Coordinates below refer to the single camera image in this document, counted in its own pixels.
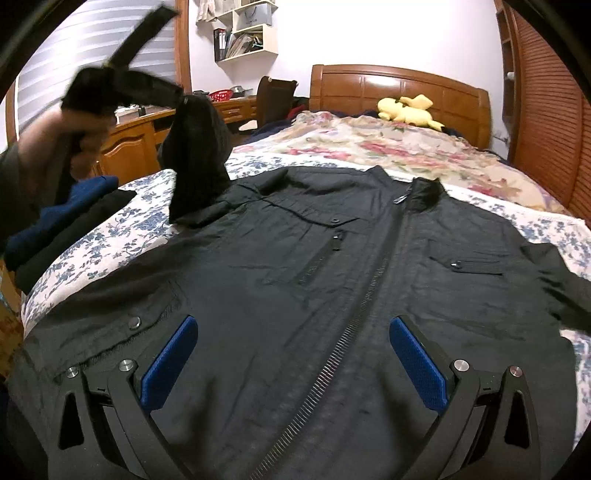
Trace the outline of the person's left hand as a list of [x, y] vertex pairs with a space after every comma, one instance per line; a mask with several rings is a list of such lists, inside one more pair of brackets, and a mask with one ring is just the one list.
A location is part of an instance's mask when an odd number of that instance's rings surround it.
[[95, 116], [59, 107], [48, 109], [19, 138], [23, 174], [29, 180], [40, 181], [63, 158], [70, 143], [78, 140], [77, 152], [69, 155], [70, 173], [76, 180], [87, 177], [115, 124], [113, 116]]

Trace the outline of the person's left forearm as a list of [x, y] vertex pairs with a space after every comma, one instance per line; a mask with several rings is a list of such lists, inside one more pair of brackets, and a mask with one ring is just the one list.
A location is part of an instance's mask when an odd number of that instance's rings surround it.
[[64, 203], [73, 183], [66, 154], [35, 181], [22, 172], [18, 142], [5, 150], [1, 154], [1, 254], [10, 237], [39, 219], [42, 208]]

